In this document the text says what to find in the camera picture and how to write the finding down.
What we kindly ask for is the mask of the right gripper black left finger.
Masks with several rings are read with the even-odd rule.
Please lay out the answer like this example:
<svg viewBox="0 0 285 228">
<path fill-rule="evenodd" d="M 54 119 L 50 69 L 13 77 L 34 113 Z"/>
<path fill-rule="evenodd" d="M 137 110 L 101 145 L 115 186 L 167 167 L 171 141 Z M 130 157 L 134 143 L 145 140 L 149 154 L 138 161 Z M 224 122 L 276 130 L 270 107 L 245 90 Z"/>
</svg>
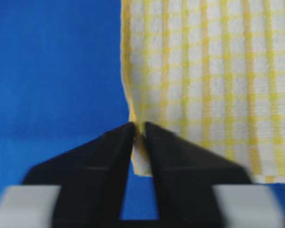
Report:
<svg viewBox="0 0 285 228">
<path fill-rule="evenodd" d="M 134 137 L 129 122 L 28 171 L 23 185 L 61 187 L 52 227 L 119 227 Z"/>
</svg>

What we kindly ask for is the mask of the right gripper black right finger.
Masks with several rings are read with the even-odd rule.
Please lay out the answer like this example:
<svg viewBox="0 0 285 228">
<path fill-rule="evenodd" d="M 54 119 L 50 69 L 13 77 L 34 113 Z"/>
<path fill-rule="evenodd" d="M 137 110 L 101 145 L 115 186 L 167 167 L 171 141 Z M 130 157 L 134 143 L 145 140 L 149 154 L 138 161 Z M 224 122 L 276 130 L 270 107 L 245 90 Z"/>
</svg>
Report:
<svg viewBox="0 0 285 228">
<path fill-rule="evenodd" d="M 162 226 L 225 227 L 212 186 L 251 184 L 245 168 L 151 122 L 145 137 Z"/>
</svg>

